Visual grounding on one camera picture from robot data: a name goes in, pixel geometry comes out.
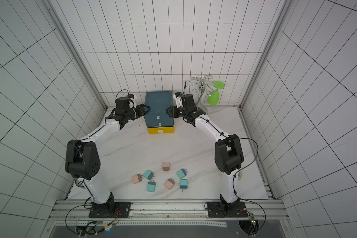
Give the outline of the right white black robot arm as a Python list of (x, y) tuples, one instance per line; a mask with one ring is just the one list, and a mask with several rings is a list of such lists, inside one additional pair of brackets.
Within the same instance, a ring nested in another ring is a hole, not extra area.
[(240, 138), (236, 134), (224, 132), (215, 125), (206, 112), (195, 104), (193, 95), (177, 92), (173, 95), (173, 99), (176, 105), (166, 110), (169, 117), (182, 118), (215, 142), (214, 161), (222, 173), (222, 189), (219, 204), (209, 202), (205, 206), (209, 216), (243, 216), (244, 207), (235, 192), (235, 176), (233, 175), (242, 168), (244, 162)]

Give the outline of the teal plug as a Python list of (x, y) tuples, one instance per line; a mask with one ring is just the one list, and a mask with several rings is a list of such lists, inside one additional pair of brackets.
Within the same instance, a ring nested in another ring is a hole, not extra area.
[(149, 181), (149, 182), (147, 183), (147, 188), (146, 188), (146, 190), (147, 190), (148, 192), (154, 192), (154, 191), (155, 191), (155, 188), (156, 188), (156, 183), (155, 183), (154, 181)]
[(147, 180), (152, 180), (154, 177), (154, 173), (150, 170), (146, 170), (145, 173), (143, 174), (144, 178)]
[(181, 179), (179, 187), (180, 187), (180, 189), (182, 191), (187, 190), (188, 189), (188, 180), (187, 179)]
[(179, 177), (179, 179), (183, 179), (187, 176), (187, 171), (185, 169), (180, 169), (179, 171), (177, 171), (177, 176)]

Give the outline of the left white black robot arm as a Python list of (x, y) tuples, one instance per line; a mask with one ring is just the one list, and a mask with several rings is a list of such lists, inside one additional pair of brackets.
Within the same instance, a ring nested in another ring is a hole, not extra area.
[(111, 218), (119, 215), (114, 195), (107, 188), (101, 175), (101, 161), (98, 149), (113, 134), (151, 108), (145, 104), (135, 104), (130, 97), (116, 99), (116, 107), (105, 117), (104, 123), (81, 139), (72, 139), (66, 146), (65, 171), (73, 178), (83, 182), (83, 186), (92, 198), (89, 217)]

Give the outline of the teal drawer cabinet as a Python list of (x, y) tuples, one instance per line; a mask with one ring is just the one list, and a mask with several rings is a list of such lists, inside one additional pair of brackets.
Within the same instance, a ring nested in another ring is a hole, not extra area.
[(145, 105), (150, 107), (150, 111), (144, 116), (148, 128), (174, 126), (174, 119), (166, 112), (174, 105), (172, 91), (147, 92)]

